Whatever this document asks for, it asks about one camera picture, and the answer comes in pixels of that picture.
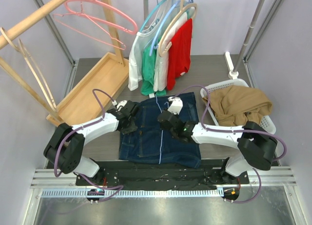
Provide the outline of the light blue wire hanger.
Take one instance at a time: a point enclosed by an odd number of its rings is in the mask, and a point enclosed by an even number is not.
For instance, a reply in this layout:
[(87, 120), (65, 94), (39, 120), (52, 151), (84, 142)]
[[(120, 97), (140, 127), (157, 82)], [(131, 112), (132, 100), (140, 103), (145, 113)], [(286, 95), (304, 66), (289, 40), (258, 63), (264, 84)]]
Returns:
[[(156, 94), (155, 94), (155, 99), (156, 99), (156, 104), (157, 104), (157, 106), (159, 108), (160, 114), (162, 114), (163, 110), (160, 107), (160, 104), (158, 102), (158, 97), (157, 97)], [(158, 160), (158, 164), (161, 164), (161, 161), (162, 161), (162, 151), (163, 151), (163, 130), (161, 130), (161, 135), (160, 135), (160, 147), (159, 147), (159, 160)]]

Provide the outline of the blue denim skirt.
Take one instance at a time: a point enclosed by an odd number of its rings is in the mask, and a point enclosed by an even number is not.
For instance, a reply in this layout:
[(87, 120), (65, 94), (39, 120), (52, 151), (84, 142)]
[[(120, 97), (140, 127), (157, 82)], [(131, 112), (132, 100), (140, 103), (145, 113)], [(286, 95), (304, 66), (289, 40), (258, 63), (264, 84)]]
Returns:
[[(163, 111), (168, 108), (168, 96), (158, 97)], [(119, 159), (144, 164), (158, 164), (161, 128), (157, 117), (160, 114), (155, 98), (138, 103), (135, 115), (137, 130), (120, 134)], [(190, 168), (199, 168), (201, 154), (196, 143), (182, 143), (163, 131), (162, 164), (176, 163)]]

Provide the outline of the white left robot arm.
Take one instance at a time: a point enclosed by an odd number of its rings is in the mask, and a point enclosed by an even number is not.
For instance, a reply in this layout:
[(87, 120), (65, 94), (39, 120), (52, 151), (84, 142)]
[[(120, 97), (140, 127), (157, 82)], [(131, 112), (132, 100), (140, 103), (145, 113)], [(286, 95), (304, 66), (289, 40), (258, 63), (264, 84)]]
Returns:
[(43, 155), (62, 173), (82, 174), (92, 185), (99, 185), (104, 174), (98, 163), (82, 155), (84, 146), (107, 133), (119, 131), (128, 134), (136, 131), (135, 115), (138, 111), (138, 103), (121, 101), (103, 116), (86, 123), (73, 126), (62, 123), (55, 129)]

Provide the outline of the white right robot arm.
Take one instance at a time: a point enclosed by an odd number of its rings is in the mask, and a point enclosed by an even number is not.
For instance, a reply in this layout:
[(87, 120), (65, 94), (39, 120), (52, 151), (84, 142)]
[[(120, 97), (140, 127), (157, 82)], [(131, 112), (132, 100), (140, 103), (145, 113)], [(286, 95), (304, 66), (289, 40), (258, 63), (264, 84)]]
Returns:
[(257, 123), (248, 121), (243, 126), (220, 126), (215, 129), (195, 121), (183, 122), (168, 110), (163, 111), (157, 121), (161, 129), (169, 131), (174, 139), (182, 143), (211, 143), (239, 150), (212, 174), (210, 178), (214, 184), (231, 184), (250, 169), (269, 171), (274, 162), (277, 140)]

